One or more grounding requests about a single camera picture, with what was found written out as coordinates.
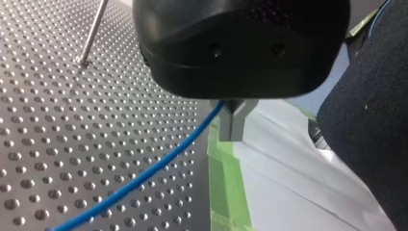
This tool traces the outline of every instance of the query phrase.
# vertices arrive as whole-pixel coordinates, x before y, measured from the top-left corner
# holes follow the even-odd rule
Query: white surface
[[[342,78],[348,65],[349,60],[347,46],[344,43],[340,48],[339,54],[333,63],[333,67],[330,70],[330,74],[326,81],[324,81],[320,87],[310,93],[287,99],[288,102],[291,102],[292,104],[296,105],[296,107],[299,107],[312,115],[317,115],[320,105],[323,103],[324,99],[334,88],[337,82],[339,82],[340,78]]]
[[[307,118],[283,100],[259,102],[234,155],[255,230],[394,230],[354,173],[315,149]]]

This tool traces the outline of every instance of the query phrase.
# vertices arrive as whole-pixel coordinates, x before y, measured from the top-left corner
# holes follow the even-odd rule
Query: metal post
[[[81,57],[77,57],[77,62],[80,65],[86,65],[87,58],[89,55],[90,48],[92,47],[93,40],[95,39],[96,32],[98,31],[99,24],[101,23],[101,19],[103,16],[103,12],[108,5],[108,0],[101,0],[99,4],[98,11],[96,12],[95,19],[93,20],[92,27],[90,28],[89,35],[87,37],[87,42],[85,43],[84,49],[82,50]]]

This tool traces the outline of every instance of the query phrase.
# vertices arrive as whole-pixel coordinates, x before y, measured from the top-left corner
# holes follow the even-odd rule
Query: dark fabric
[[[408,230],[408,1],[392,0],[318,114],[336,154]]]

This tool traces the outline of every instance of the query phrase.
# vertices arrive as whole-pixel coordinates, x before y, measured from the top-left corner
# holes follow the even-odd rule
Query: aluminum surface
[[[200,104],[156,85],[132,16],[112,3],[81,68],[99,1],[2,0],[0,230],[44,230],[156,163]],[[78,230],[209,230],[206,139]]]

